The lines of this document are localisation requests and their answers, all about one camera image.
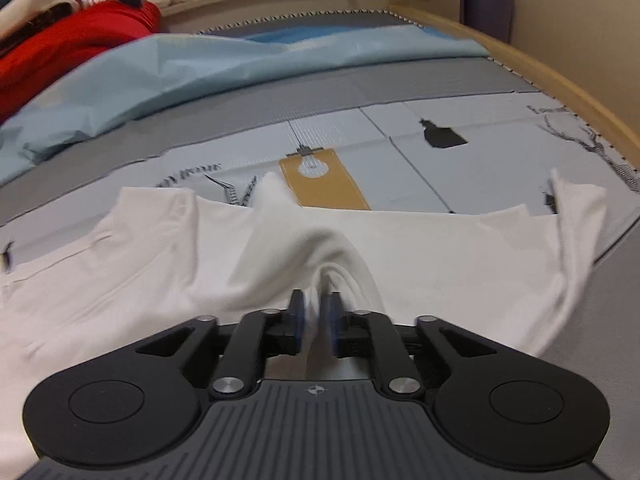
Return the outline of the white long-sleeve shirt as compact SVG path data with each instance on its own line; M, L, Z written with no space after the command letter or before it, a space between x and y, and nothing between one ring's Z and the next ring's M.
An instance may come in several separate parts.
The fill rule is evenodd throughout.
M539 354L578 303L606 217L604 188L552 176L556 213L490 214L300 206L277 174L254 203L187 188L124 188L84 237L1 278L1 474L35 463L22 424L30 390L59 370L200 315L238 322L307 296L409 324L430 314Z

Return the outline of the grey patterned bed sheet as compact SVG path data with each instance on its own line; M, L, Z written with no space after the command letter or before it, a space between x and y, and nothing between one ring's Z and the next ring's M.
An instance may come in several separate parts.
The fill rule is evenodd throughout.
M383 63L168 107L1 181L1 277L90 233L124 188L187 188L249 207L266 174L309 208L522 205L534 216L556 213L558 174L605 190L593 263L639 215L638 174L588 122L489 54Z

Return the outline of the light blue blanket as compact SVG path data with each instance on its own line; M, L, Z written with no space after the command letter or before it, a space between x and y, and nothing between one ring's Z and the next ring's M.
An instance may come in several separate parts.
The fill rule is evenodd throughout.
M341 68L488 54L474 40L416 25L297 27L281 42L271 34L149 36L78 66L5 122L1 181L130 120L204 96Z

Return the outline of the dark purple mat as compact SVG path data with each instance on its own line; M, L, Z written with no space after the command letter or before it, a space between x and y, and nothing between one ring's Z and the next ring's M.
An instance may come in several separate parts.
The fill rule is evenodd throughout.
M511 41L514 0L460 0L462 25L508 44Z

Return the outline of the red folded blanket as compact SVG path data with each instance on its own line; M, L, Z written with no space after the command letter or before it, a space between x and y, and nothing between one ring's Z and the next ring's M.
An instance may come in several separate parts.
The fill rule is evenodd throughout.
M1 58L1 119L15 115L76 67L160 31L160 8L105 0L43 29Z

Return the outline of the wooden bed frame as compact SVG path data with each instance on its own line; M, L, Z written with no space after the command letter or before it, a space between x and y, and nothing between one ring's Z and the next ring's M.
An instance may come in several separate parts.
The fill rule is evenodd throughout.
M518 73L539 90L565 104L580 118L597 130L601 136L619 151L634 168L639 168L639 135L623 123L612 110L598 101L578 84L574 84L553 68L521 52L510 44L487 36L442 16L423 10L392 4L390 12L420 25L432 26L440 32L462 39L473 39L481 44L490 56L505 68Z

